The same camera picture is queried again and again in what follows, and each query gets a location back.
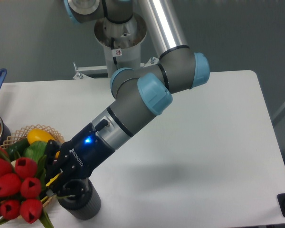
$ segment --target gray floor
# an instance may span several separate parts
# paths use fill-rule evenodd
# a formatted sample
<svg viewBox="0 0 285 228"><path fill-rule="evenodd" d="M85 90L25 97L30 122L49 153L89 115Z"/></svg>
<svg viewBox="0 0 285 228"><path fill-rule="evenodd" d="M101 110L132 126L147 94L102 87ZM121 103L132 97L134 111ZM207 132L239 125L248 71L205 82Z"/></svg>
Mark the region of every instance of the gray floor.
<svg viewBox="0 0 285 228"><path fill-rule="evenodd" d="M173 3L191 49L206 55L212 72L255 71L272 115L285 100L285 0ZM1 0L0 68L9 71L6 82L71 79L73 61L78 67L104 65L93 27L94 22L73 25L62 0ZM148 36L142 61L155 55ZM275 133L285 159L285 118Z"/></svg>

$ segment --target wicker basket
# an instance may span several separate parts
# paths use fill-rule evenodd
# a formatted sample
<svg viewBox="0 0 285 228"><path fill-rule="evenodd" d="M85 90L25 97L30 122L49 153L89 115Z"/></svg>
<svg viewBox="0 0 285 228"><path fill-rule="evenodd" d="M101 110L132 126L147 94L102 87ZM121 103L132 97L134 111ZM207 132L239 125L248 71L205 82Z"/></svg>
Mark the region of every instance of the wicker basket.
<svg viewBox="0 0 285 228"><path fill-rule="evenodd" d="M54 139L60 143L65 142L63 136L61 136L61 134L58 131L56 131L54 128L50 126L37 124L37 125L22 127L20 130L17 130L15 133L12 133L11 136L8 136L7 139L3 142L3 145L1 146L1 148L6 149L10 145L26 138L28 135L28 132L36 128L50 133L54 137ZM43 204L43 207L46 207L51 202L52 199L53 197L49 197L47 201Z"/></svg>

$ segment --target black cylinder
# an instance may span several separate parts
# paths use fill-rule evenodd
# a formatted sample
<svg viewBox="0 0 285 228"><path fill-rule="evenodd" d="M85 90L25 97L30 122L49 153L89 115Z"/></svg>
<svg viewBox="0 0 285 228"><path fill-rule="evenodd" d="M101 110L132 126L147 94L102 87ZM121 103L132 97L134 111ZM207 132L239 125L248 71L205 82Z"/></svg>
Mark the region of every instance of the black cylinder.
<svg viewBox="0 0 285 228"><path fill-rule="evenodd" d="M82 185L85 189L85 183L82 180L72 180L66 187L71 188L74 185ZM100 210L100 197L93 184L89 180L89 191L80 197L69 197L58 199L59 204L78 219L88 220L94 217Z"/></svg>

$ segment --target silver pipe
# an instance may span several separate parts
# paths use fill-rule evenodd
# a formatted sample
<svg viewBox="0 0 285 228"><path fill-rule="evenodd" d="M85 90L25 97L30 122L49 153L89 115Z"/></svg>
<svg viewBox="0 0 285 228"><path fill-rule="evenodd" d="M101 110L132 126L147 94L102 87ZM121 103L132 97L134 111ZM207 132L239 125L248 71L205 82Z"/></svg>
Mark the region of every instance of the silver pipe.
<svg viewBox="0 0 285 228"><path fill-rule="evenodd" d="M158 57L165 51L188 45L171 0L139 0Z"/></svg>
<svg viewBox="0 0 285 228"><path fill-rule="evenodd" d="M76 13L88 15L93 13L99 6L99 0L67 0L69 6Z"/></svg>

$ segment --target white tabletop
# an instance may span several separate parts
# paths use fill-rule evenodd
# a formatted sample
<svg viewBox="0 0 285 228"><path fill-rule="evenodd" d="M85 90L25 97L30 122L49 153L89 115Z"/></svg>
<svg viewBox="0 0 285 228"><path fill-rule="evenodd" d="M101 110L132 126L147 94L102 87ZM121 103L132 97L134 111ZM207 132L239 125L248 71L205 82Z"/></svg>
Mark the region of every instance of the white tabletop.
<svg viewBox="0 0 285 228"><path fill-rule="evenodd" d="M74 218L48 207L56 228L229 228L285 223L285 167L257 76L211 73L95 169L102 207ZM6 83L0 115L15 131L45 124L70 140L114 99L108 79ZM19 219L5 227L25 225Z"/></svg>

